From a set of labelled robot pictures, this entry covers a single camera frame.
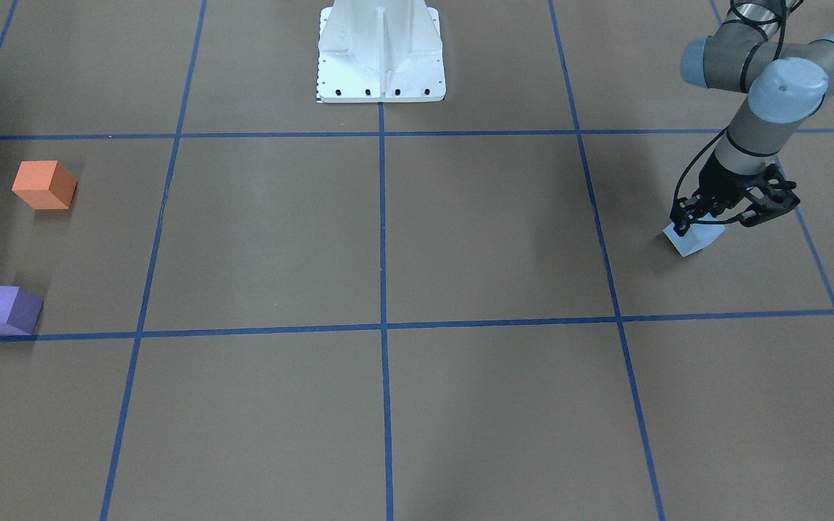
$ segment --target purple cube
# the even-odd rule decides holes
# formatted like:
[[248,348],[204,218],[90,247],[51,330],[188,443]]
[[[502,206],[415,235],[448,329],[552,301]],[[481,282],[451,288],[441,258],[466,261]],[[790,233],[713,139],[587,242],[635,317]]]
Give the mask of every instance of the purple cube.
[[0,286],[0,334],[33,334],[43,300],[17,286]]

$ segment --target white plastic base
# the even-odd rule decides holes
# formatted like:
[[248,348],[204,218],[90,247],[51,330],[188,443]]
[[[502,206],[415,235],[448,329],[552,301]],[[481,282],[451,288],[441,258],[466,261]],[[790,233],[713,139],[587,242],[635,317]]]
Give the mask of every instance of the white plastic base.
[[421,1],[337,1],[321,11],[318,49],[318,102],[413,103],[446,95],[439,13]]
[[684,237],[678,237],[675,233],[675,225],[668,224],[665,228],[665,235],[671,244],[678,248],[681,257],[686,257],[711,245],[712,241],[717,240],[724,231],[724,224],[695,224],[688,230],[688,233],[684,234]]

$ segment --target blue grid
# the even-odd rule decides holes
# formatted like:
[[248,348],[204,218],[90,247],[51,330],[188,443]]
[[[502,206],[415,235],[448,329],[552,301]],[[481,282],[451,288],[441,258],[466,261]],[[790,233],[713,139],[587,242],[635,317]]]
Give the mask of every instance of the blue grid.
[[[6,40],[9,27],[14,17],[19,0],[12,0],[7,13],[6,21],[0,33],[0,50]],[[717,23],[722,23],[722,17],[715,6],[714,0],[709,0],[712,12]],[[663,508],[661,488],[655,474],[652,459],[652,448],[649,444],[649,434],[646,429],[645,419],[639,399],[639,387],[636,385],[636,374],[632,366],[629,354],[628,341],[626,341],[626,323],[638,322],[671,322],[671,321],[697,321],[697,320],[737,320],[737,319],[762,319],[777,317],[802,317],[802,316],[834,316],[834,290],[827,273],[823,267],[817,246],[806,226],[804,215],[795,211],[802,233],[810,248],[815,266],[820,271],[825,291],[832,303],[831,309],[816,310],[771,310],[771,311],[736,311],[735,313],[682,313],[682,314],[658,314],[658,315],[623,315],[620,310],[619,300],[616,294],[615,283],[613,283],[612,266],[607,253],[605,236],[603,235],[602,224],[597,199],[594,195],[594,188],[590,178],[588,156],[584,144],[584,135],[682,135],[683,133],[704,133],[713,135],[719,129],[582,129],[578,122],[575,96],[573,95],[572,82],[565,61],[565,49],[562,45],[558,17],[556,15],[553,0],[549,0],[549,12],[552,16],[552,26],[555,33],[556,47],[562,66],[563,79],[568,96],[570,112],[572,113],[573,128],[562,130],[501,130],[501,131],[430,131],[430,132],[393,132],[384,128],[384,106],[378,103],[378,131],[377,132],[183,132],[182,126],[185,122],[185,113],[188,109],[189,91],[191,88],[192,76],[195,72],[195,61],[198,58],[198,49],[201,42],[202,27],[204,24],[208,0],[202,0],[201,9],[198,14],[198,26],[195,29],[195,39],[192,46],[192,55],[189,62],[188,75],[186,75],[185,88],[182,92],[182,103],[180,106],[179,119],[175,133],[115,133],[115,135],[0,135],[0,141],[53,141],[53,140],[110,140],[110,139],[173,139],[171,157],[169,157],[169,168],[166,175],[166,182],[163,189],[162,202],[158,220],[156,220],[156,233],[153,236],[153,249],[150,256],[148,276],[143,288],[143,300],[135,331],[122,332],[98,332],[98,333],[73,333],[73,334],[33,334],[32,336],[0,336],[0,343],[12,342],[60,342],[72,340],[97,340],[97,339],[129,339],[133,340],[132,353],[125,382],[125,393],[122,398],[122,408],[119,412],[118,428],[115,443],[112,449],[112,456],[109,464],[109,474],[106,479],[106,489],[103,498],[101,517],[105,521],[109,517],[114,479],[118,467],[120,449],[122,449],[123,435],[125,434],[125,421],[128,406],[130,404],[130,392],[132,392],[133,380],[137,366],[137,358],[142,339],[168,339],[168,337],[187,336],[240,336],[241,334],[304,334],[324,333],[341,331],[378,331],[381,334],[381,356],[383,373],[383,403],[384,403],[384,453],[385,453],[385,501],[387,501],[387,519],[394,519],[394,479],[392,465],[392,423],[391,423],[391,396],[389,381],[389,360],[388,360],[388,331],[400,329],[461,329],[461,327],[506,327],[506,326],[555,326],[555,324],[580,324],[580,323],[615,323],[619,334],[620,344],[623,350],[626,372],[630,383],[630,390],[633,397],[633,405],[636,419],[639,423],[639,432],[642,438],[643,451],[645,452],[646,467],[649,471],[649,479],[652,482],[652,492],[655,500],[657,514],[660,521],[665,520],[665,508]],[[800,129],[798,132],[805,133],[834,133],[834,128],[811,128]],[[588,187],[589,200],[594,212],[594,224],[598,235],[600,248],[605,261],[608,290],[610,291],[613,316],[597,317],[566,317],[547,319],[516,319],[516,320],[477,320],[477,321],[437,321],[437,322],[407,322],[391,323],[387,319],[387,207],[385,207],[385,140],[389,137],[421,137],[421,136],[471,136],[471,135],[575,135],[581,155],[582,167],[584,170],[586,186]],[[146,331],[146,313],[150,299],[150,291],[153,283],[153,273],[156,270],[156,258],[159,254],[159,244],[163,230],[163,214],[169,200],[169,187],[175,173],[176,157],[179,144],[182,139],[259,139],[270,137],[377,137],[379,146],[379,186],[380,186],[380,323],[352,323],[352,324],[331,324],[331,326],[278,326],[278,327],[246,327],[246,329],[196,329],[196,330],[163,330]]]

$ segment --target orange cube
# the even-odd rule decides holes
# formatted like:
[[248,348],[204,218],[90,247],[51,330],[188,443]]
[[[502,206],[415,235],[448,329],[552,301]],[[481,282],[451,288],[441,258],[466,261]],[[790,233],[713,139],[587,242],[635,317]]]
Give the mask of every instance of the orange cube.
[[76,178],[59,161],[21,161],[12,192],[34,210],[69,210]]

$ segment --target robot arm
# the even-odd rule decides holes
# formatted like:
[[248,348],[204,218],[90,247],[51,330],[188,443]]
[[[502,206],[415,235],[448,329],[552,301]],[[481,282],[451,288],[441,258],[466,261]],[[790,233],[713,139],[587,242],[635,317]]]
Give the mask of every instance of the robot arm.
[[[684,176],[678,181],[670,217],[679,237],[692,224],[754,226],[800,203],[793,194],[796,185],[784,179],[773,159],[801,123],[834,95],[834,34],[808,44],[784,44],[784,23],[801,3],[732,0],[715,35],[698,38],[685,50],[681,75],[686,82],[748,93],[748,98],[707,146],[719,140],[691,198],[678,197]],[[779,39],[772,43],[775,33]],[[702,221],[744,200],[750,205],[738,215]]]

